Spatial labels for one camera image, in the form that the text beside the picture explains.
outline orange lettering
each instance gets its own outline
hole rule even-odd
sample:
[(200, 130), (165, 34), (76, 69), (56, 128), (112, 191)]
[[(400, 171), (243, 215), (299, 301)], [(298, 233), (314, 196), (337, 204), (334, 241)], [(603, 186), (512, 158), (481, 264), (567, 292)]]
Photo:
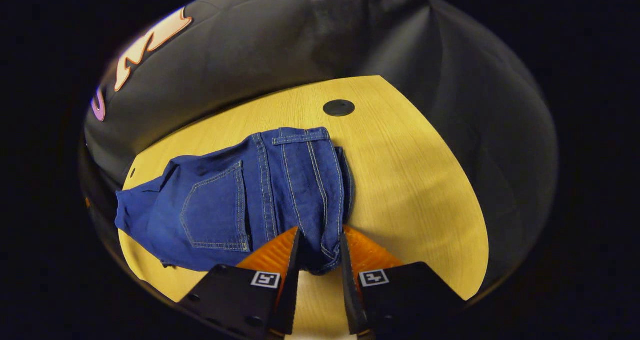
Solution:
[(185, 18), (185, 8), (181, 8), (173, 14), (169, 15), (160, 23), (151, 28), (145, 35), (135, 41), (118, 60), (118, 68), (116, 71), (115, 91), (122, 89), (131, 74), (131, 67), (128, 66), (127, 60), (138, 65), (142, 61), (142, 56), (147, 51), (154, 51), (162, 44), (178, 34), (181, 30), (188, 26), (193, 18)]

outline denim fabric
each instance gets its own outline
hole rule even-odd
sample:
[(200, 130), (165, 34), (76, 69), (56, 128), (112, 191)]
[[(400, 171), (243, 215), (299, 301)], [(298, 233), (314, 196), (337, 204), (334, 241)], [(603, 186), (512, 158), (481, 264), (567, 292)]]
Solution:
[(279, 128), (174, 158), (162, 176), (116, 196), (118, 228), (164, 265), (235, 265), (299, 226), (302, 269), (324, 274), (340, 261), (354, 179), (326, 128)]

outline black background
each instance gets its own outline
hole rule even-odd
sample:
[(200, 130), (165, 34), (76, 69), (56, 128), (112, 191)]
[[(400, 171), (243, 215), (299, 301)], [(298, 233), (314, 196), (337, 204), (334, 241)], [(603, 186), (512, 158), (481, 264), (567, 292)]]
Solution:
[[(4, 0), (9, 338), (199, 338), (103, 248), (78, 188), (82, 116), (105, 65), (192, 0)], [(560, 142), (551, 220), (500, 288), (425, 338), (631, 338), (640, 0), (445, 0), (496, 33), (546, 93)]]

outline black fabric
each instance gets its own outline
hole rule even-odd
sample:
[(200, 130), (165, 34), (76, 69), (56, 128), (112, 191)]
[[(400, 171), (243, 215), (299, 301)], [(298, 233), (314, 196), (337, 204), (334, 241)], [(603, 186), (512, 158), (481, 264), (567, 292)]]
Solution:
[(80, 189), (89, 199), (89, 215), (103, 244), (112, 254), (124, 259), (118, 228), (115, 225), (118, 200), (115, 191), (105, 182), (105, 176), (96, 166), (84, 138), (78, 145), (78, 167), (80, 171)]
[(146, 52), (119, 92), (105, 79), (104, 122), (87, 110), (87, 146), (112, 187), (190, 122), (288, 87), (379, 74), (473, 185), (489, 235), (482, 289), (533, 246), (556, 187), (553, 120), (525, 65), (468, 15), (441, 0), (197, 0), (185, 16), (192, 24)]

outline back pocket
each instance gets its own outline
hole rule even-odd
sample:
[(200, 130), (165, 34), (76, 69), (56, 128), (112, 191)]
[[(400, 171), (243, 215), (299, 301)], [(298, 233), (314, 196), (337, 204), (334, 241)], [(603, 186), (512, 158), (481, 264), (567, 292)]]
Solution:
[(191, 188), (180, 222), (194, 247), (250, 251), (245, 209), (245, 181), (240, 161)]

